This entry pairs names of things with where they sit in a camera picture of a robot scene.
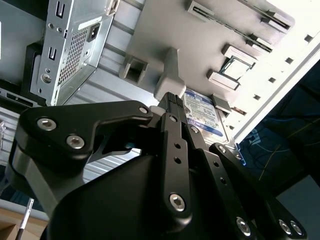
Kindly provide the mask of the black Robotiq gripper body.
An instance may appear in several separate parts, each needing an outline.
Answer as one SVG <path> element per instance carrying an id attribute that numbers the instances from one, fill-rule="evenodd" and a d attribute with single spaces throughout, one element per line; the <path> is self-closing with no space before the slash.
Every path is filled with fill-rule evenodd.
<path id="1" fill-rule="evenodd" d="M 210 227 L 218 219 L 208 182 L 186 162 L 169 160 L 173 183 L 151 156 L 123 166 L 68 194 L 56 207 L 49 240 L 216 240 Z M 187 172 L 187 178 L 178 176 Z"/>

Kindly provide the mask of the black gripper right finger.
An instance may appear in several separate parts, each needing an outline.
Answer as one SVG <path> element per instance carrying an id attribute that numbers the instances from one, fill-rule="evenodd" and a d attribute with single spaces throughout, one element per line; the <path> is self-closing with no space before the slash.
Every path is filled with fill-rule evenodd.
<path id="1" fill-rule="evenodd" d="M 299 221 L 224 145 L 210 147 L 188 123 L 183 100 L 176 98 L 185 135 L 198 172 L 208 183 L 218 219 L 210 230 L 217 240 L 306 240 Z"/>

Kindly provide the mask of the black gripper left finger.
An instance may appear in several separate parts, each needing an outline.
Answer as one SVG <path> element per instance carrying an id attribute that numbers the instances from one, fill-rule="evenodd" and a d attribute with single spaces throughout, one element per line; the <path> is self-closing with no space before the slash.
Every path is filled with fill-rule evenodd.
<path id="1" fill-rule="evenodd" d="M 37 107 L 18 120 L 7 172 L 10 183 L 35 197 L 52 218 L 70 193 L 137 157 L 159 161 L 163 187 L 173 184 L 171 158 L 188 166 L 185 126 L 178 96 L 166 93 L 155 113 L 143 103 L 104 103 Z"/>

